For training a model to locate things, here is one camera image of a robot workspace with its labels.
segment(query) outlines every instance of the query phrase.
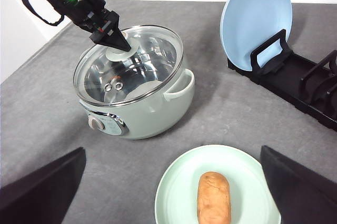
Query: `pot handle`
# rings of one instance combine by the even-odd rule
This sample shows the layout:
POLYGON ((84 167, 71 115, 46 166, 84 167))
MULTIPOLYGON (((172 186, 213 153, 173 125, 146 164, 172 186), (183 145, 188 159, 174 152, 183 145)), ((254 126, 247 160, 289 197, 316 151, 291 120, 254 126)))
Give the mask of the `pot handle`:
POLYGON ((171 86, 166 92, 163 93, 164 98, 167 101, 170 101, 171 99, 176 99, 179 98, 181 96, 183 96, 185 93, 187 93, 190 89, 192 89, 194 87, 194 83, 195 83, 195 78, 194 78, 194 74, 190 69, 185 69, 184 72, 182 72, 178 78, 178 80, 173 84, 173 86, 171 86), (184 87, 184 89, 180 90, 180 91, 176 91, 174 93, 170 93, 170 90, 174 89, 175 86, 177 85, 177 83, 179 83, 182 78, 184 77, 184 75, 188 75, 191 77, 190 82, 188 83, 188 85, 186 87, 184 87))

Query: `dish rack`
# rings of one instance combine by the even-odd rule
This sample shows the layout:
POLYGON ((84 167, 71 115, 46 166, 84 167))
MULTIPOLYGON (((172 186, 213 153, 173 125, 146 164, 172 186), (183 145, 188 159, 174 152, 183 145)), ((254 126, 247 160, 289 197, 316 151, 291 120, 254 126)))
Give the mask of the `dish rack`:
POLYGON ((228 67, 337 131, 337 50, 315 63, 294 53, 285 34, 285 29, 279 31, 251 52, 251 72, 239 69, 229 59, 228 67), (278 40, 281 53, 260 67, 258 54, 278 40))

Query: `electric cooking pot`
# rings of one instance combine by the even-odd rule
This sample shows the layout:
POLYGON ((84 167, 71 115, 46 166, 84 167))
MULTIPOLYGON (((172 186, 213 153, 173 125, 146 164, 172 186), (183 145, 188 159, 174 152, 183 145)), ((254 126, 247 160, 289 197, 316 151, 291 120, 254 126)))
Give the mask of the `electric cooking pot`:
POLYGON ((74 87, 91 128, 127 139, 151 137, 186 113, 194 75, 173 31, 144 25, 123 34, 131 50, 94 45, 77 64, 74 87))

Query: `bread roll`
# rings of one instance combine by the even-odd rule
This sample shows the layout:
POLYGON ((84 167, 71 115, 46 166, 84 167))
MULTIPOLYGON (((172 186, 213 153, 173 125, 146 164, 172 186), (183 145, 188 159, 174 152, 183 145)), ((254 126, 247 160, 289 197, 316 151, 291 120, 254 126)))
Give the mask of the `bread roll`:
POLYGON ((199 224, 230 224, 230 185, 217 172, 206 172, 199 180, 197 198, 199 224))

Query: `glass lid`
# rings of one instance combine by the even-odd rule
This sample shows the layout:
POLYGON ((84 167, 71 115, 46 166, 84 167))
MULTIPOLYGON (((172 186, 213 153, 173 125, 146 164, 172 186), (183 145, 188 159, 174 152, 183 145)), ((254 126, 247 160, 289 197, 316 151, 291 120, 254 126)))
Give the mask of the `glass lid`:
POLYGON ((123 30, 129 52, 94 45, 74 73, 78 96, 95 106, 120 106, 137 101, 164 86, 176 73, 183 44, 173 31, 159 26, 123 30))

